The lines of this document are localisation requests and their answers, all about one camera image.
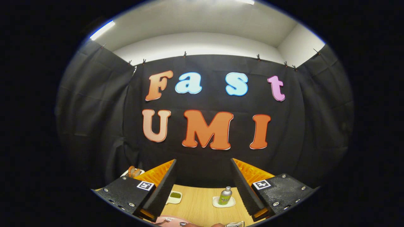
ceiling light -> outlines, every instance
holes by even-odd
[[[95,40],[97,39],[100,35],[102,35],[104,32],[106,32],[108,29],[110,29],[112,26],[115,25],[114,21],[110,21],[108,24],[104,25],[102,28],[98,29],[92,36],[90,36],[90,39]]]
[[[250,4],[250,5],[253,5],[253,4],[254,4],[254,1],[253,1],[253,0],[237,0],[237,1],[239,1],[239,2],[244,2],[244,3]]]

wooden table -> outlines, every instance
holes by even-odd
[[[232,197],[236,200],[236,204],[228,208],[217,208],[212,205],[212,197],[220,196],[224,188],[200,188],[174,185],[172,190],[179,191],[183,194],[181,202],[179,204],[167,204],[161,215],[180,217],[203,227],[210,227],[216,223],[226,225],[230,222],[238,221],[244,221],[245,226],[257,223],[254,222],[248,214],[240,194],[235,187],[231,190],[233,192]]]

green food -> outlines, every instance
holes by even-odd
[[[174,197],[174,198],[181,198],[181,194],[180,193],[176,193],[176,192],[172,192],[170,197]]]

bottle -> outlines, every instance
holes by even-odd
[[[220,193],[220,197],[219,197],[219,201],[218,201],[219,205],[226,205],[229,202],[231,195],[232,195],[232,192],[230,189],[231,189],[231,187],[227,186],[226,189],[223,190],[222,193]]]

pink letter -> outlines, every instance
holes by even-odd
[[[285,95],[280,93],[280,87],[283,87],[283,82],[278,80],[277,76],[268,78],[268,83],[271,84],[272,95],[276,101],[282,102],[285,100]]]
[[[167,123],[168,117],[171,116],[171,111],[169,110],[160,110],[157,115],[160,116],[160,132],[158,134],[152,131],[152,117],[154,115],[154,110],[152,109],[144,109],[142,111],[143,114],[143,133],[145,137],[150,141],[154,141],[156,143],[163,142],[167,136]]]

